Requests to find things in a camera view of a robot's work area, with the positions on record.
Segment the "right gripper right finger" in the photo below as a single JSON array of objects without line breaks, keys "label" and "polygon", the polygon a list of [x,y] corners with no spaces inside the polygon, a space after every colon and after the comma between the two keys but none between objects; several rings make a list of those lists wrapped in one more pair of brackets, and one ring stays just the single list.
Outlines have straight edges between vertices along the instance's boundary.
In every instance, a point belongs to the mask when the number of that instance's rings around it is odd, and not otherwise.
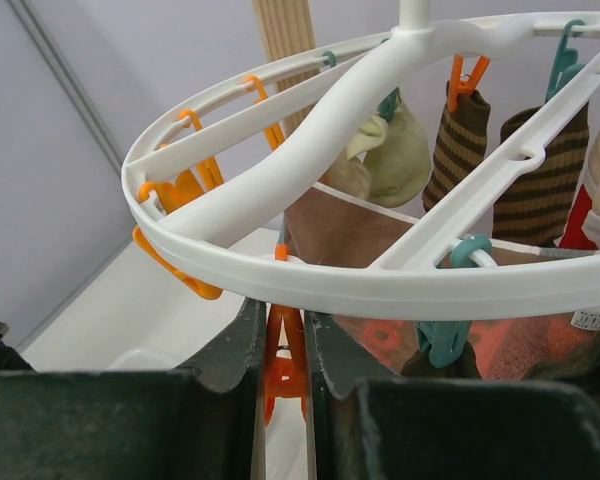
[{"label": "right gripper right finger", "polygon": [[312,479],[600,479],[600,409],[556,382],[407,379],[307,312]]}]

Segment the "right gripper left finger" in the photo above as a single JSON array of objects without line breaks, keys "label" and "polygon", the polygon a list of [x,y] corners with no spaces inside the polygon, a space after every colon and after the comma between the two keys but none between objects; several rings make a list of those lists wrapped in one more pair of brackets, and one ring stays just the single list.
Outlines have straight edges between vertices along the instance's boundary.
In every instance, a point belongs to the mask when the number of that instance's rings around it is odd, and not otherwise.
[{"label": "right gripper left finger", "polygon": [[261,479],[266,306],[167,371],[0,371],[0,479]]}]

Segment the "orange clip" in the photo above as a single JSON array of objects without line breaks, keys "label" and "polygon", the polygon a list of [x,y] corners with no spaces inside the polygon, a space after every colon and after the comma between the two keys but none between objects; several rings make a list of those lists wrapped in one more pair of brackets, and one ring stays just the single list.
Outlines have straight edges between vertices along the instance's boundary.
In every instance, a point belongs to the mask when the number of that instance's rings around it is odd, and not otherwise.
[{"label": "orange clip", "polygon": [[306,418],[309,389],[304,321],[299,309],[272,303],[266,323],[264,422],[272,420],[275,403],[299,399]]}]

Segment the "teal clip front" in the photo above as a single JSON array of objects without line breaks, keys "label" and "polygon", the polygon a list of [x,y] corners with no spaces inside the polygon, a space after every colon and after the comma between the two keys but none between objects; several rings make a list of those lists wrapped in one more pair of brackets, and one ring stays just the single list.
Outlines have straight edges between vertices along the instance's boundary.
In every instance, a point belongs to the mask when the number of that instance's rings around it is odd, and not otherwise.
[{"label": "teal clip front", "polygon": [[[471,259],[475,252],[491,254],[492,244],[485,235],[472,235],[463,239],[450,253],[452,268],[475,268],[479,264]],[[418,349],[435,368],[451,365],[463,353],[472,325],[463,321],[417,321],[415,323]]]}]

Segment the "white round clip hanger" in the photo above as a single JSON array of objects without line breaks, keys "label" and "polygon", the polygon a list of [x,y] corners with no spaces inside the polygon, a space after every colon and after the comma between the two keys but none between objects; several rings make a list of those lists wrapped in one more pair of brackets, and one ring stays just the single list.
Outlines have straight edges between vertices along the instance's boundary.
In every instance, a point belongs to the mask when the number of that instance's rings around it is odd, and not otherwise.
[{"label": "white round clip hanger", "polygon": [[174,107],[130,148],[121,185],[135,239],[198,295],[222,291],[307,310],[406,320],[531,317],[600,306],[600,252],[498,265],[485,248],[441,262],[600,87],[600,52],[430,212],[365,268],[252,257],[233,246],[323,187],[386,207],[416,196],[430,164],[423,128],[397,86],[444,58],[479,62],[453,78],[449,110],[493,59],[535,37],[600,38],[600,12],[537,12],[433,21],[404,1],[380,33],[287,57]]}]

